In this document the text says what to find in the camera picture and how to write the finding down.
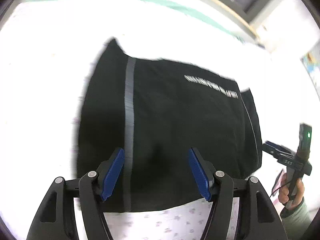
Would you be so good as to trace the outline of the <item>right forearm grey sleeve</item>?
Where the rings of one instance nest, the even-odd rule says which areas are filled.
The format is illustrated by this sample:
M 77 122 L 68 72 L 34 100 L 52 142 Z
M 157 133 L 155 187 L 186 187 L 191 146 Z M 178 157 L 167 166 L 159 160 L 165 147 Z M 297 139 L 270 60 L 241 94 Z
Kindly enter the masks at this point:
M 311 219 L 304 198 L 292 210 L 283 208 L 280 218 L 288 239 L 300 239 L 311 224 Z

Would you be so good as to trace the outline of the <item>person's right hand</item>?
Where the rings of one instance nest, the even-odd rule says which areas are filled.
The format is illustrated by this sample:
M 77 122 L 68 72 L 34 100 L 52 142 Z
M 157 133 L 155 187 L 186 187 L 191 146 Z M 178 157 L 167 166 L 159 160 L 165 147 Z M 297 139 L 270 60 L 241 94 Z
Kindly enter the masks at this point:
M 297 193 L 291 205 L 288 205 L 287 202 L 289 202 L 290 200 L 289 200 L 289 188 L 286 185 L 287 183 L 286 179 L 287 179 L 287 174 L 285 173 L 281 179 L 281 188 L 279 189 L 278 200 L 281 204 L 285 205 L 285 207 L 288 210 L 293 210 L 302 202 L 305 187 L 301 179 L 298 178 L 296 182 Z

